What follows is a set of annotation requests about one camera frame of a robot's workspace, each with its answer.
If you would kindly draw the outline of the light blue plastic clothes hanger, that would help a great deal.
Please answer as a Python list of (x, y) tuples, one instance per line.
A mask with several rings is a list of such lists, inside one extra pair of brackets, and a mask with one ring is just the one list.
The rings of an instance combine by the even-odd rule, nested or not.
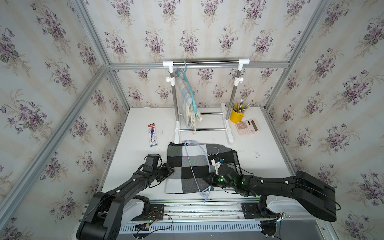
[(209, 186), (203, 180), (203, 177), (214, 172), (211, 160), (219, 153), (219, 148), (214, 144), (199, 144), (192, 140), (183, 141), (181, 166), (182, 193), (199, 193), (204, 202), (207, 201), (213, 187)]

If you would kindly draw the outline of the blue cream plaid scarf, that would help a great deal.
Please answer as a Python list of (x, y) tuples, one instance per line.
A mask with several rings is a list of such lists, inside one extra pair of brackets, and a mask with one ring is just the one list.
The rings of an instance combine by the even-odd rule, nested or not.
[(194, 91), (187, 75), (183, 70), (176, 70), (175, 83), (179, 111), (182, 114), (187, 128), (197, 132), (197, 121), (201, 122), (203, 117), (198, 110)]

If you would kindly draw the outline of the teal plastic clothes hanger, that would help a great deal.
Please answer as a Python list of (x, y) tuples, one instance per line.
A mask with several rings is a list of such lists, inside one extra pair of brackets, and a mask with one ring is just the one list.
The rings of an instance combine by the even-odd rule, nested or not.
[(186, 60), (183, 60), (183, 66), (184, 68), (181, 70), (176, 70), (177, 77), (180, 80), (180, 85), (181, 85), (181, 94), (182, 94), (182, 99), (184, 102), (185, 110), (187, 107), (189, 107), (189, 110), (192, 111), (192, 114), (195, 116), (198, 115), (198, 108), (195, 100), (195, 94), (193, 91), (193, 88), (189, 82), (189, 79), (187, 77), (187, 62)]

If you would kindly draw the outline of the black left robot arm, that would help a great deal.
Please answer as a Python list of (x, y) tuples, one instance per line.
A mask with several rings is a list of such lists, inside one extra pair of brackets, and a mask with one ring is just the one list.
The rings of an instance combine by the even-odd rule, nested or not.
[(153, 181), (159, 184), (174, 173), (159, 154), (149, 154), (130, 179), (106, 193), (93, 195), (76, 233), (78, 240), (115, 240), (119, 235), (124, 206), (147, 189)]

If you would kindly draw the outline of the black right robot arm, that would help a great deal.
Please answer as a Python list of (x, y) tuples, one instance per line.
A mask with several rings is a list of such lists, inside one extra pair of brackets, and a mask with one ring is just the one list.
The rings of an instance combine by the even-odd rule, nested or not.
[(335, 188), (306, 172), (298, 171), (286, 178), (262, 178), (240, 175), (223, 163), (217, 173), (210, 173), (203, 180), (211, 187), (231, 188), (242, 197), (278, 196), (296, 200), (308, 213), (323, 221), (335, 222), (337, 211), (341, 210)]

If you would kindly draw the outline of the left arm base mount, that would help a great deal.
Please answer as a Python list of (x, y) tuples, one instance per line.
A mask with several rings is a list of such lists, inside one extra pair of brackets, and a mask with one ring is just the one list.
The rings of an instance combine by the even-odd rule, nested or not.
[(163, 220), (164, 208), (164, 204), (154, 204), (147, 197), (136, 196), (124, 205), (122, 224), (131, 221)]

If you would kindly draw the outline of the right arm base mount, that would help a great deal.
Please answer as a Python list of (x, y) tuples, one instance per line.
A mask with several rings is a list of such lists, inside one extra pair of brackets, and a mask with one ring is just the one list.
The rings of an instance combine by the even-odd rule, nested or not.
[(298, 201), (278, 196), (261, 196), (258, 202), (245, 202), (241, 207), (245, 219), (276, 219), (281, 213), (305, 211)]

